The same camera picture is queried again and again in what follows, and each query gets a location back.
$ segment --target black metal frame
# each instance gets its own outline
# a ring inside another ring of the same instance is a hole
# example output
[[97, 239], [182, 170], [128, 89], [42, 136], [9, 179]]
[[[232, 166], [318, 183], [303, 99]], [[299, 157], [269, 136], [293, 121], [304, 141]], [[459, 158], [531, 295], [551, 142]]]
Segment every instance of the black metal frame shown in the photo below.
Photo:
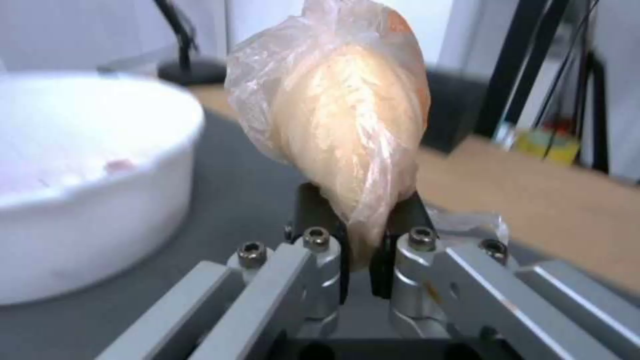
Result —
[[491, 138], [502, 119], [518, 122], [568, 4], [550, 0], [547, 7], [547, 0], [520, 0], [478, 116], [477, 134]]
[[477, 134], [488, 138], [493, 137], [520, 74], [531, 38], [538, 27], [546, 3], [547, 0], [520, 0], [518, 3], [493, 75], [489, 80], [483, 106], [478, 114]]

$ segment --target lamp base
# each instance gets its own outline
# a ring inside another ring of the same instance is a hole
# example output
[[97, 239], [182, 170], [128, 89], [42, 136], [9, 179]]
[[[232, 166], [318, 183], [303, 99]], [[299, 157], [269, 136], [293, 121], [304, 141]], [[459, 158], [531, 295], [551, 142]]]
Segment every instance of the lamp base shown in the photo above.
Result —
[[174, 60], [158, 65], [158, 77], [182, 86], [222, 84], [227, 77], [227, 67], [214, 60], [193, 59], [187, 70]]

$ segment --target screw head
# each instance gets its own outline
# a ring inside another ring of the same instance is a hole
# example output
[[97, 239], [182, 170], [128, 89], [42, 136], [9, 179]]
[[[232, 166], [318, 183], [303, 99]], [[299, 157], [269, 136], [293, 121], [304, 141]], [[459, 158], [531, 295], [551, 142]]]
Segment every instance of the screw head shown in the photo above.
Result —
[[409, 246], [417, 251], [434, 251], [436, 234], [428, 227], [414, 227], [409, 231]]
[[284, 239], [291, 241], [291, 238], [293, 238], [293, 226], [291, 225], [291, 222], [288, 222], [284, 225]]
[[507, 264], [509, 251], [507, 246], [502, 242], [494, 239], [484, 239], [483, 241], [480, 241], [478, 247], [492, 259], [496, 260], [498, 264], [503, 266]]
[[330, 239], [331, 236], [324, 227], [314, 226], [305, 230], [302, 244], [313, 252], [323, 252], [329, 249]]
[[259, 241], [250, 241], [238, 248], [237, 255], [243, 268], [259, 268], [267, 261], [267, 248]]

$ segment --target yellow object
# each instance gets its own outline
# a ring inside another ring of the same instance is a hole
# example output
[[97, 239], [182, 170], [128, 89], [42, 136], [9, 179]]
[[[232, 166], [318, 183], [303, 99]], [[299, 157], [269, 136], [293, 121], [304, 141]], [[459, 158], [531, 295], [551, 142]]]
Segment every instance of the yellow object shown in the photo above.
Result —
[[[551, 140], [551, 132], [547, 130], [535, 130], [518, 135], [513, 148], [520, 152], [532, 154], [538, 158], [544, 158], [545, 152]], [[554, 143], [545, 160], [570, 166], [580, 149], [577, 139], [557, 133]]]

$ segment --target black desk lamp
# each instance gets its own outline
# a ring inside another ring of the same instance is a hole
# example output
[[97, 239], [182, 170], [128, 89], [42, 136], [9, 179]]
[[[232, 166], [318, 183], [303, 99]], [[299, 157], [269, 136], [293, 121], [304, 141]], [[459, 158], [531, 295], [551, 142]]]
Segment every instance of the black desk lamp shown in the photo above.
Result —
[[170, 0], [154, 1], [175, 33], [179, 45], [178, 59], [158, 65], [158, 77], [184, 86], [224, 83], [226, 66], [213, 60], [191, 59], [191, 49], [197, 52], [198, 45], [195, 42], [195, 28], [189, 19]]

